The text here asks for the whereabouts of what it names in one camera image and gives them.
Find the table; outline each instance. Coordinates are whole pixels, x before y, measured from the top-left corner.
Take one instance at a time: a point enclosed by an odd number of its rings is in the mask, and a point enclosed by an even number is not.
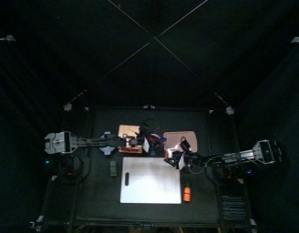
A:
[[[172,131],[195,131],[197,153],[201,156],[229,153],[237,147],[232,120],[224,111],[93,108],[89,110],[89,113],[69,113],[62,124],[62,130],[71,131],[79,137],[100,137],[104,131],[110,131],[116,134],[118,125],[137,125],[148,117],[153,118],[158,124],[158,130],[156,131],[158,135]],[[192,199],[189,203],[120,203],[124,156],[125,154],[117,151],[110,157],[106,157],[97,148],[88,150],[90,161],[89,174],[82,182],[77,184],[74,198],[71,198],[74,206],[69,208],[70,215],[65,221],[69,221],[69,224],[73,222],[71,225],[216,227],[219,214],[215,187],[207,180],[204,173],[192,175],[181,172],[181,188],[186,179],[189,179],[192,184]],[[162,157],[164,155],[162,153],[156,153],[156,156]],[[110,160],[117,163],[117,177],[109,176]]]

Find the red object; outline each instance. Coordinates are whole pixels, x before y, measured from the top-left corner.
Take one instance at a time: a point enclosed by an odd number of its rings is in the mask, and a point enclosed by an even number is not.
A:
[[[185,187],[182,189],[182,201],[189,202],[191,201],[191,196],[192,196],[191,187]]]

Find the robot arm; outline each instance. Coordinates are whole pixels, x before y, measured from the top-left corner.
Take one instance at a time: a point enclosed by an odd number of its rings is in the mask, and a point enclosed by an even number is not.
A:
[[[124,147],[126,144],[125,138],[112,134],[104,134],[101,138],[82,138],[67,131],[47,134],[45,141],[49,154],[70,154],[78,147]]]

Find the black backdrop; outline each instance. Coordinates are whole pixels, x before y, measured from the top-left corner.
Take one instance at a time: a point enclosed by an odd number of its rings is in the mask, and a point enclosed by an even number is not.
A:
[[[58,131],[62,101],[82,89],[75,76],[39,78],[25,57],[11,44],[0,44],[0,232],[19,232],[38,216],[46,184],[42,138]],[[225,93],[229,86],[237,87],[224,84]],[[69,95],[59,95],[59,89]],[[259,139],[276,139],[288,159],[251,181],[257,223],[264,232],[299,232],[299,45],[237,101],[241,148],[251,148]]]
[[[265,232],[299,232],[299,46],[237,108],[241,149],[275,139],[284,148],[280,166],[251,181],[251,205]]]
[[[26,230],[39,214],[43,136],[58,130],[61,113],[39,78],[15,52],[0,46],[0,232]]]

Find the black wall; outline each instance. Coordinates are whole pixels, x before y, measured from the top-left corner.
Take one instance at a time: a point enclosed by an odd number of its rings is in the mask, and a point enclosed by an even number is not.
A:
[[[22,232],[39,214],[43,136],[58,130],[61,112],[15,51],[0,45],[0,232]]]
[[[249,149],[257,140],[275,139],[287,156],[249,183],[260,228],[299,232],[299,46],[252,91],[236,117],[241,149]]]

